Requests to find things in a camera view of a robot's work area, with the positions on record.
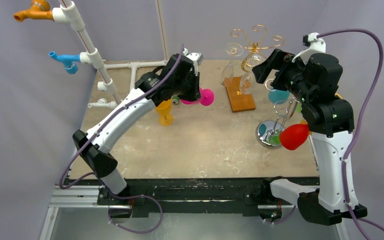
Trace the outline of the pink wine glass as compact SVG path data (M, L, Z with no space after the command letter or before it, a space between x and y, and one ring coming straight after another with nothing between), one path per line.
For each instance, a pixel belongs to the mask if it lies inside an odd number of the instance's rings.
M200 87L199 92L200 92L200 99L195 101L187 101L187 100L181 99L180 102L185 105L201 104L203 106L210 106L214 102L215 94L211 89L209 88L202 89Z

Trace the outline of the green faucet with white elbow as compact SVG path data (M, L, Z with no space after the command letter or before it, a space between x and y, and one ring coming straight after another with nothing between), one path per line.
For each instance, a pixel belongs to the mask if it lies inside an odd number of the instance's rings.
M180 103L180 98L175 95L171 98L171 102L173 105L178 105Z

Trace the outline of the blue wine glass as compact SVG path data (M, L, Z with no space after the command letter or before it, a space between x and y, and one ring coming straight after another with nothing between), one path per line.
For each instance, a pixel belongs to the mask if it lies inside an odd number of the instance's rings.
M268 94L268 99L273 104L284 104L290 97L289 91L272 89Z

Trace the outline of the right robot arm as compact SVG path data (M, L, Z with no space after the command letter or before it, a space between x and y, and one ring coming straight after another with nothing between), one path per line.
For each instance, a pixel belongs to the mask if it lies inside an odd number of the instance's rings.
M264 84L275 71L271 86L290 92L301 104L304 124L294 124L279 136L281 145L295 150L308 137L318 160L319 188L293 183L282 176L263 181L260 196L296 206L309 223L331 226L344 218L361 219L368 210L359 203L353 184L352 163L346 150L354 132L351 104L336 95L343 68L330 54L314 53L304 62L299 56L274 49L266 61L252 68L257 83Z

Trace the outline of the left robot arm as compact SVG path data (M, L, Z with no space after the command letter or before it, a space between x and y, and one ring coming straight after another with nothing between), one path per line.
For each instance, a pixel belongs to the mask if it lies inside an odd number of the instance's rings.
M128 184L117 169L118 162L110 154L126 131L141 117L172 96L181 100L200 98L199 65L201 52L174 54L165 66L144 73L126 98L109 115L86 132L77 130L73 141L79 156L110 190L109 197L118 205L129 199Z

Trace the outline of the yellow wine glass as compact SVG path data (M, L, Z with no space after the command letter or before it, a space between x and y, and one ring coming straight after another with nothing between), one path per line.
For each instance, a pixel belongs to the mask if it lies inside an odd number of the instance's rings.
M158 114L158 123L161 126L168 127L173 123L174 118L171 114L171 110L172 110L172 100L171 99L161 102L155 108L155 111Z

